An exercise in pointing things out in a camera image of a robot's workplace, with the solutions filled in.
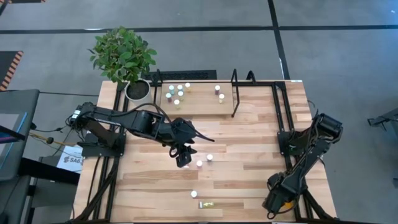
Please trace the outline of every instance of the gray floor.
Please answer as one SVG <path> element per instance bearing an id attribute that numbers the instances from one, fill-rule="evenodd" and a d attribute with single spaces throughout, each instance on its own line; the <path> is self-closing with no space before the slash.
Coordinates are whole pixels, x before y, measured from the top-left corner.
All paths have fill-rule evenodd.
<path id="1" fill-rule="evenodd" d="M 393 0 L 274 2 L 280 26 L 398 24 Z M 272 24 L 266 0 L 48 0 L 9 5 L 0 20 L 7 21 L 0 23 L 0 30 Z M 257 79 L 282 78 L 273 31 L 140 35 L 158 51 L 151 70 L 217 69 L 219 78 L 228 78 L 237 68 L 239 78 L 248 70 Z M 98 94 L 103 79 L 92 69 L 86 50 L 95 43 L 94 36 L 0 35 L 0 50 L 24 51 L 10 89 Z M 369 127 L 366 118 L 398 107 L 398 30 L 281 31 L 281 36 L 291 79 L 303 80 L 308 99 L 345 127 L 341 141 L 325 155 L 338 216 L 396 223 L 398 190 L 392 178 L 398 175 L 398 139 L 390 130 Z M 96 97 L 42 94 L 34 120 L 42 129 L 62 126 L 84 101 Z M 36 159 L 53 152 L 29 141 L 25 156 Z M 34 223 L 65 221 L 69 214 L 70 205 L 43 208 Z"/>

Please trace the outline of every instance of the yellow object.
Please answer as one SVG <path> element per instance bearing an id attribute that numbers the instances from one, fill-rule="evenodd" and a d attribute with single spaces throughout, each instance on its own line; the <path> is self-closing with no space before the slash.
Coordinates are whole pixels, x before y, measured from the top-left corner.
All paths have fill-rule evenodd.
<path id="1" fill-rule="evenodd" d="M 29 133 L 29 136 L 47 141 L 47 138 L 44 136 L 41 136 L 39 134 L 35 134 L 35 133 Z M 53 143 L 56 143 L 58 145 L 62 145 L 62 146 L 74 146 L 76 143 L 71 143 L 71 142 L 58 142 L 58 141 L 54 141 Z"/>
<path id="2" fill-rule="evenodd" d="M 199 202 L 200 208 L 211 208 L 214 207 L 214 202 Z"/>
<path id="3" fill-rule="evenodd" d="M 286 209 L 290 209 L 291 207 L 293 207 L 293 205 L 294 205 L 294 202 L 293 202 L 293 201 L 291 201 L 291 202 L 286 202 L 286 203 L 284 204 L 284 207 L 285 207 Z"/>

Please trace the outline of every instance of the white cup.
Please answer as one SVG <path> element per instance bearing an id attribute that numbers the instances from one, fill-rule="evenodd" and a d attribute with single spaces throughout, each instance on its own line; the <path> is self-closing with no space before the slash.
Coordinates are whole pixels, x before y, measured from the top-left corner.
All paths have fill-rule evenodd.
<path id="1" fill-rule="evenodd" d="M 211 162 L 211 161 L 213 160 L 213 155 L 208 154 L 208 155 L 206 156 L 206 158 L 207 158 L 207 161 Z"/>
<path id="2" fill-rule="evenodd" d="M 198 196 L 198 192 L 197 192 L 196 190 L 192 190 L 191 196 L 192 196 L 193 198 L 197 197 L 197 196 Z"/>
<path id="3" fill-rule="evenodd" d="M 219 96 L 218 96 L 218 102 L 219 103 L 223 103 L 224 102 L 224 94 L 220 94 Z"/>

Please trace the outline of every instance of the small white container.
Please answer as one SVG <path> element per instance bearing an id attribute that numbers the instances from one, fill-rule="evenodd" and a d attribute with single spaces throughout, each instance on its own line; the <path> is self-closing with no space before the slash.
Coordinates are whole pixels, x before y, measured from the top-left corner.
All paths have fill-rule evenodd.
<path id="1" fill-rule="evenodd" d="M 180 101 L 184 101 L 184 92 L 178 91 L 178 96 L 180 97 Z"/>
<path id="2" fill-rule="evenodd" d="M 185 89 L 187 90 L 187 92 L 191 92 L 191 83 L 186 83 Z"/>
<path id="3" fill-rule="evenodd" d="M 172 103 L 172 95 L 170 93 L 166 93 L 166 98 L 168 103 Z"/>
<path id="4" fill-rule="evenodd" d="M 184 91 L 183 88 L 182 88 L 182 85 L 178 85 L 178 86 L 177 86 L 177 90 L 178 90 L 178 91 Z"/>
<path id="5" fill-rule="evenodd" d="M 197 196 L 198 196 L 198 192 L 197 192 L 196 190 L 192 190 L 191 196 L 192 196 L 193 198 L 197 197 Z"/>
<path id="6" fill-rule="evenodd" d="M 219 85 L 217 85 L 217 86 L 215 87 L 215 94 L 216 94 L 216 95 L 219 95 L 220 89 L 221 89 L 221 87 L 220 87 Z"/>
<path id="7" fill-rule="evenodd" d="M 170 94 L 171 94 L 171 95 L 174 95 L 174 94 L 175 94 L 175 92 L 174 92 L 174 86 L 173 86 L 173 85 L 170 85 L 170 86 L 169 86 L 169 91 L 170 91 Z"/>
<path id="8" fill-rule="evenodd" d="M 198 161 L 198 162 L 197 162 L 197 166 L 198 166 L 198 167 L 202 167 L 202 165 L 203 165 L 203 162 L 202 162 L 202 161 Z"/>
<path id="9" fill-rule="evenodd" d="M 220 94 L 219 96 L 218 96 L 218 102 L 219 103 L 223 103 L 224 102 L 224 94 Z"/>
<path id="10" fill-rule="evenodd" d="M 179 100 L 174 100 L 174 105 L 175 105 L 175 109 L 177 109 L 177 110 L 181 109 Z"/>
<path id="11" fill-rule="evenodd" d="M 211 161 L 213 160 L 213 155 L 208 154 L 208 155 L 206 156 L 206 158 L 207 158 L 207 161 L 211 162 Z"/>

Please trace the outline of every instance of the wooden plank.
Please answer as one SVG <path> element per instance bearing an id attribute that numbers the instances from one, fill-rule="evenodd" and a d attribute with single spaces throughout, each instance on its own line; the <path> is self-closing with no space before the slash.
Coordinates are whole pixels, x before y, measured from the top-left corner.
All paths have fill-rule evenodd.
<path id="1" fill-rule="evenodd" d="M 216 82 L 221 81 L 214 80 L 211 85 L 214 86 Z M 286 81 L 286 87 L 295 128 L 309 127 L 311 115 L 303 83 Z M 193 161 L 186 168 L 176 166 L 175 159 L 169 157 L 169 148 L 127 134 L 126 151 L 119 165 L 111 222 L 269 221 L 266 218 L 267 212 L 261 207 L 268 194 L 266 181 L 272 174 L 285 171 L 284 158 L 279 154 L 276 138 L 279 127 L 272 91 L 269 87 L 240 87 L 239 93 L 241 105 L 234 118 L 225 115 L 183 116 L 191 119 L 202 134 L 216 140 L 208 142 L 195 138 L 192 147 L 198 153 L 192 155 Z M 98 106 L 112 108 L 115 94 L 116 84 L 103 82 Z M 162 97 L 159 88 L 156 99 L 158 105 L 163 101 Z M 288 127 L 284 107 L 281 111 L 284 125 Z M 206 161 L 207 154 L 213 155 L 211 162 Z M 201 168 L 196 166 L 198 160 L 203 161 Z M 86 207 L 95 162 L 96 159 L 84 161 L 74 203 L 76 215 Z M 91 197 L 98 187 L 99 173 L 100 169 L 95 177 Z M 317 202 L 326 212 L 335 216 L 323 165 L 315 164 L 306 178 L 308 188 Z M 198 192 L 197 198 L 191 197 L 192 190 Z M 107 195 L 108 193 L 104 195 L 101 202 L 102 217 Z M 213 202 L 215 206 L 200 209 L 200 202 Z M 293 220 L 293 212 L 273 219 L 286 222 Z"/>
<path id="2" fill-rule="evenodd" d="M 232 114 L 234 111 L 231 83 L 192 83 L 190 92 L 184 90 L 183 101 L 180 100 L 180 109 L 176 109 L 173 103 L 167 102 L 165 96 L 169 92 L 170 85 L 175 88 L 175 95 L 172 97 L 172 101 L 180 100 L 180 97 L 177 96 L 177 85 L 181 85 L 181 83 L 162 85 L 160 107 L 168 115 L 222 115 Z M 221 87 L 220 93 L 225 96 L 223 103 L 219 103 L 218 95 L 215 95 L 216 85 Z"/>

